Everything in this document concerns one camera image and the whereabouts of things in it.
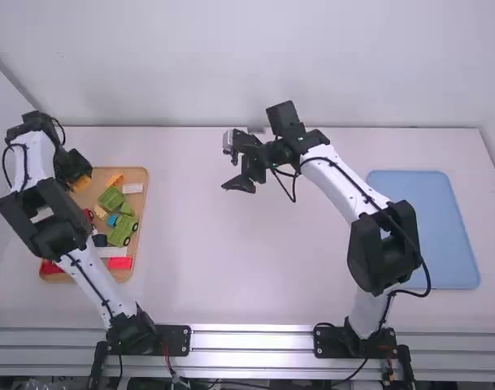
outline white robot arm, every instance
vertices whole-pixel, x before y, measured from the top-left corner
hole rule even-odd
[[[407,347],[397,346],[393,329],[384,328],[384,324],[398,293],[426,297],[431,290],[429,272],[420,254],[413,207],[407,201],[391,202],[364,182],[345,164],[322,132],[305,129],[292,102],[268,108],[267,116],[276,136],[274,141],[262,143],[255,135],[237,129],[224,134],[224,153],[232,156],[233,165],[238,164],[238,155],[242,156],[241,174],[222,188],[255,193],[254,182],[265,183],[266,170],[271,171],[282,187],[277,174],[292,176],[294,188],[296,178],[303,175],[324,192],[350,225],[347,262],[358,285],[354,305],[342,327],[329,323],[316,325],[316,357],[399,357],[403,366],[409,366],[409,352],[402,353]],[[294,168],[294,175],[278,170],[285,164]],[[285,192],[292,202],[296,201],[295,193],[290,195],[286,189]],[[390,232],[389,236],[382,238],[381,230]],[[426,292],[397,288],[421,266],[427,276]]]
[[[162,326],[119,288],[97,255],[91,223],[67,193],[91,176],[92,166],[77,150],[63,148],[64,130],[61,142],[48,115],[33,111],[23,121],[7,130],[3,169],[11,193],[0,198],[0,213],[35,256],[55,262],[97,307],[106,328],[89,381],[97,388],[107,351],[163,354]],[[8,150],[15,152],[14,184],[5,170]]]

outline green toy car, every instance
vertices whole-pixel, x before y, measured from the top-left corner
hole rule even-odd
[[[108,236],[108,243],[114,246],[128,246],[131,235],[139,228],[139,221],[137,218],[130,217],[129,215],[119,215],[115,222],[115,227],[111,229],[111,233]]]
[[[117,210],[124,201],[126,201],[124,194],[113,185],[108,187],[98,199],[99,204],[110,212]]]

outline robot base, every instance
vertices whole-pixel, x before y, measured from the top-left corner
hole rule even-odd
[[[157,333],[161,335],[162,342],[166,345],[169,356],[184,357],[189,355],[191,327],[187,325],[155,325],[155,328],[157,329]],[[164,344],[159,341],[154,345],[152,351],[144,354],[149,356],[164,356]],[[119,350],[109,348],[108,355],[119,355]]]
[[[394,359],[397,358],[395,331],[386,327],[362,340],[347,320],[343,327],[319,323],[314,327],[314,355],[318,359]]]

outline wooden board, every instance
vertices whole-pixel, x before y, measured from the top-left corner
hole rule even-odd
[[[131,276],[133,268],[135,267],[139,233],[141,232],[142,213],[144,211],[146,192],[148,189],[148,171],[143,167],[95,167],[92,172],[92,182],[90,185],[80,193],[71,193],[71,196],[81,209],[88,208],[93,210],[93,207],[98,204],[99,196],[104,193],[107,188],[107,181],[112,175],[119,173],[124,176],[123,182],[117,186],[119,189],[122,189],[123,184],[143,184],[142,193],[126,195],[126,202],[133,208],[135,215],[139,218],[139,228],[132,235],[132,239],[127,250],[127,256],[130,256],[133,259],[132,268],[129,270],[110,270],[110,273],[113,275],[115,280],[122,283]],[[99,233],[109,234],[111,228],[97,216],[93,217],[93,223]],[[102,259],[107,267],[108,260],[108,258]],[[40,268],[39,275],[43,280],[51,283],[73,282],[70,275],[66,273],[46,274],[41,272]]]

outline aluminum rail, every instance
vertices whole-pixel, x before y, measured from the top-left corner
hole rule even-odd
[[[192,325],[191,352],[173,357],[189,378],[343,379],[360,360],[317,359],[312,327],[271,325]],[[0,328],[0,375],[85,376],[100,329]],[[418,380],[495,382],[495,333],[398,332],[410,346]],[[124,377],[168,377],[163,357],[124,356]],[[401,378],[398,363],[394,367]],[[357,379],[380,379],[380,362],[370,360]],[[109,357],[105,376],[119,374]]]

